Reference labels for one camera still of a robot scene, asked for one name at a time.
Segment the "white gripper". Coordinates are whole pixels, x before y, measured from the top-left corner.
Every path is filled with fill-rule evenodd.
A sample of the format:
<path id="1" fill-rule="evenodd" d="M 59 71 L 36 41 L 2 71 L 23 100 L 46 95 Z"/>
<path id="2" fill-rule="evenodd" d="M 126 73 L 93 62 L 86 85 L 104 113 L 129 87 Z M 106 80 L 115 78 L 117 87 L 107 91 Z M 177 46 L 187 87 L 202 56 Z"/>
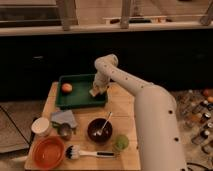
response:
<path id="1" fill-rule="evenodd" d="M 110 78 L 97 72 L 93 81 L 93 88 L 99 92 L 105 92 L 109 87 Z"/>

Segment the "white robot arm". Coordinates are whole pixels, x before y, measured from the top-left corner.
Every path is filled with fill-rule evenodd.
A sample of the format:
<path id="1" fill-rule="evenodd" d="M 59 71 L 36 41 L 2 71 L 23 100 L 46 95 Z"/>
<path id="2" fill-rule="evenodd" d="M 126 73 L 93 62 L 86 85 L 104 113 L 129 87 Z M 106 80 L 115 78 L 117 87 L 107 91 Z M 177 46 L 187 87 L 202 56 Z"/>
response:
<path id="1" fill-rule="evenodd" d="M 118 68 L 114 54 L 99 57 L 93 90 L 102 94 L 113 80 L 134 96 L 142 171 L 188 171 L 176 118 L 177 103 L 163 87 Z"/>

